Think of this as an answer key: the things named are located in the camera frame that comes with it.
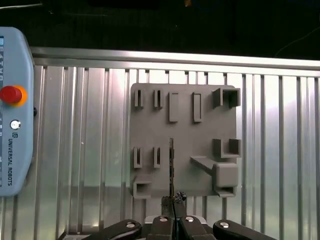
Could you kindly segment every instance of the aluminum panel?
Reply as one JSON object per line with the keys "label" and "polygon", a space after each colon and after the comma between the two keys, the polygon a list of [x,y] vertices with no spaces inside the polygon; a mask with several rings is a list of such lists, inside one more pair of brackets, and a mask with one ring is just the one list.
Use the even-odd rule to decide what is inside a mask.
{"label": "aluminum panel", "polygon": [[235,198],[192,197],[187,213],[245,224],[277,239],[320,235],[320,62],[34,48],[34,154],[22,192],[0,200],[0,240],[56,239],[161,213],[129,182],[134,83],[241,88]]}

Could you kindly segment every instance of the hole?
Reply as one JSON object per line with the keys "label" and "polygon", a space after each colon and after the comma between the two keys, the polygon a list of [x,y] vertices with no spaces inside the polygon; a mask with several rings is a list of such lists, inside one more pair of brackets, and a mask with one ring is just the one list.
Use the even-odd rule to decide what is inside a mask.
{"label": "hole", "polygon": [[136,156],[136,163],[137,163],[138,165],[140,165],[140,154],[141,154],[141,153],[140,153],[140,148],[137,149],[137,153],[136,153],[136,154],[137,154],[137,156]]}
{"label": "hole", "polygon": [[137,196],[151,195],[151,184],[150,183],[137,183],[136,184],[136,195]]}
{"label": "hole", "polygon": [[141,90],[138,90],[138,103],[141,103]]}
{"label": "hole", "polygon": [[157,102],[158,102],[157,107],[160,108],[161,107],[161,91],[160,90],[157,91]]}
{"label": "hole", "polygon": [[240,153],[240,141],[237,139],[229,139],[228,150],[229,153],[239,155]]}
{"label": "hole", "polygon": [[156,164],[160,165],[160,147],[156,150]]}

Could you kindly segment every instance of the cable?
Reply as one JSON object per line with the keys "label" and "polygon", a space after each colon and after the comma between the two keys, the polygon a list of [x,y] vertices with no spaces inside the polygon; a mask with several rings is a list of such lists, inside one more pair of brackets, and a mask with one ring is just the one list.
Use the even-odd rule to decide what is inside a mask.
{"label": "cable", "polygon": [[0,10],[23,9],[23,8],[42,7],[42,6],[43,6],[42,3],[28,4],[28,5],[15,5],[15,6],[0,6]]}
{"label": "cable", "polygon": [[173,236],[173,239],[176,240],[177,234],[178,234],[178,220],[177,220],[174,198],[171,198],[171,203],[172,203],[172,209],[173,209],[173,215],[174,215],[174,226],[173,226],[174,236]]}
{"label": "cable", "polygon": [[288,43],[288,44],[285,45],[283,48],[281,48],[279,51],[277,51],[276,54],[274,55],[274,57],[276,58],[276,57],[278,56],[278,54],[279,54],[282,50],[286,49],[287,47],[289,47],[290,45],[292,45],[292,44],[294,44],[294,43],[297,43],[297,42],[299,42],[299,41],[301,41],[301,40],[309,37],[311,34],[313,34],[315,31],[317,31],[317,30],[319,30],[319,29],[320,29],[320,26],[316,27],[315,29],[313,29],[311,32],[309,32],[309,33],[306,34],[305,36],[300,37],[300,38],[298,38],[298,39],[296,39],[296,40]]}

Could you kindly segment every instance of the black cable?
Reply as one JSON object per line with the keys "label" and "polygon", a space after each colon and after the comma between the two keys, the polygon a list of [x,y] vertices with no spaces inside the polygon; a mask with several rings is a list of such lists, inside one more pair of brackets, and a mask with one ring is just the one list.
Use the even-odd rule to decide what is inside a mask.
{"label": "black cable", "polygon": [[175,240],[177,238],[177,232],[178,232],[178,227],[177,227],[178,221],[177,221],[177,214],[176,214],[174,197],[171,198],[171,202],[172,202],[172,209],[173,209],[173,215],[174,215],[174,225],[173,225],[174,239],[173,240]]}
{"label": "black cable", "polygon": [[292,42],[289,42],[287,45],[285,45],[285,46],[282,47],[279,51],[277,51],[276,54],[274,55],[274,57],[276,58],[282,50],[286,49],[287,47],[291,46],[292,44],[295,44],[295,43],[297,43],[297,42],[299,42],[299,41],[301,41],[301,40],[309,37],[311,34],[313,34],[314,32],[316,32],[316,31],[319,30],[319,29],[320,29],[320,26],[314,28],[312,31],[310,31],[309,33],[307,33],[307,34],[304,35],[303,37],[300,37],[300,38],[298,38],[298,39],[296,39],[296,40],[294,40],[294,41],[292,41]]}

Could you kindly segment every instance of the emergency stop button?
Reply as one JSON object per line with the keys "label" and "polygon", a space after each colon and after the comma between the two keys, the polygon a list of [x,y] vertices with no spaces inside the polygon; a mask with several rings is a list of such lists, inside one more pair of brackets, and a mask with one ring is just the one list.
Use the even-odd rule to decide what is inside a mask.
{"label": "emergency stop button", "polygon": [[15,86],[5,86],[0,90],[0,99],[7,104],[17,104],[22,99],[22,92]]}

